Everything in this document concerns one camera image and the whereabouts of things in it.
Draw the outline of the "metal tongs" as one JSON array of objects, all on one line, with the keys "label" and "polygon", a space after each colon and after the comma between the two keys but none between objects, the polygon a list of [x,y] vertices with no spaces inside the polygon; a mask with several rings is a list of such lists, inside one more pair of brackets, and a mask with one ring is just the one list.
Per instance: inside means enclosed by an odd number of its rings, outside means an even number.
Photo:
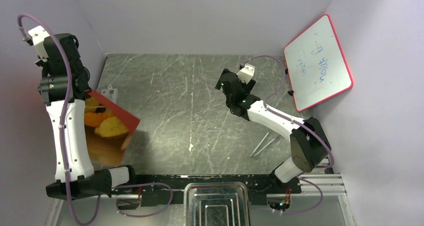
[{"label": "metal tongs", "polygon": [[258,156],[262,151],[264,151],[268,146],[270,146],[274,141],[276,141],[280,135],[277,132],[269,130],[265,133],[259,143],[256,145],[250,157]]}]

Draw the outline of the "red brown paper bag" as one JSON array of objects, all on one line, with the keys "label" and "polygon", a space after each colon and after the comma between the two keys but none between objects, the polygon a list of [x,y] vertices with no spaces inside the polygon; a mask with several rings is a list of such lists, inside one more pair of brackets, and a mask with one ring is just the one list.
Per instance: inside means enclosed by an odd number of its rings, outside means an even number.
[{"label": "red brown paper bag", "polygon": [[104,167],[122,164],[140,119],[97,92],[86,92],[84,128],[89,158]]}]

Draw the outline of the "metal baking tray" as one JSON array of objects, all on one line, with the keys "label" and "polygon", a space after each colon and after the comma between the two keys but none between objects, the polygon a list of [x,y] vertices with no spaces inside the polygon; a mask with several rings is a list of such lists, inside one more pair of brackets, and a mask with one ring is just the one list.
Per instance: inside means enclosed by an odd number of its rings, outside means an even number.
[{"label": "metal baking tray", "polygon": [[241,182],[191,183],[184,189],[185,226],[249,226],[248,190]]}]

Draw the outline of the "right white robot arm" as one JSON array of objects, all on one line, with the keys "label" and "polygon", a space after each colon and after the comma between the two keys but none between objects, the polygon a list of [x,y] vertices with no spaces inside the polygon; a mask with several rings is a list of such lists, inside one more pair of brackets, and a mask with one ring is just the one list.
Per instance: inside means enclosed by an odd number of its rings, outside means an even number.
[{"label": "right white robot arm", "polygon": [[225,95],[225,104],[233,115],[261,124],[289,140],[290,157],[274,170],[270,188],[282,193],[289,181],[302,173],[310,173],[325,158],[331,156],[331,146],[318,119],[303,119],[267,106],[252,95],[255,68],[245,66],[234,73],[224,69],[216,89]]}]

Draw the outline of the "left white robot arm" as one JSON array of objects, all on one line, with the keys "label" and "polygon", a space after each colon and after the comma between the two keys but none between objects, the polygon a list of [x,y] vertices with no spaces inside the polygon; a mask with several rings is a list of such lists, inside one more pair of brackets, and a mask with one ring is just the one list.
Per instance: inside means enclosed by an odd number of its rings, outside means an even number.
[{"label": "left white robot arm", "polygon": [[56,150],[55,177],[45,188],[47,196],[68,201],[111,196],[117,186],[126,194],[134,193],[139,181],[132,166],[95,171],[91,163],[84,127],[90,73],[82,64],[78,39],[70,33],[38,33],[35,39],[36,64],[42,67],[38,91]]}]

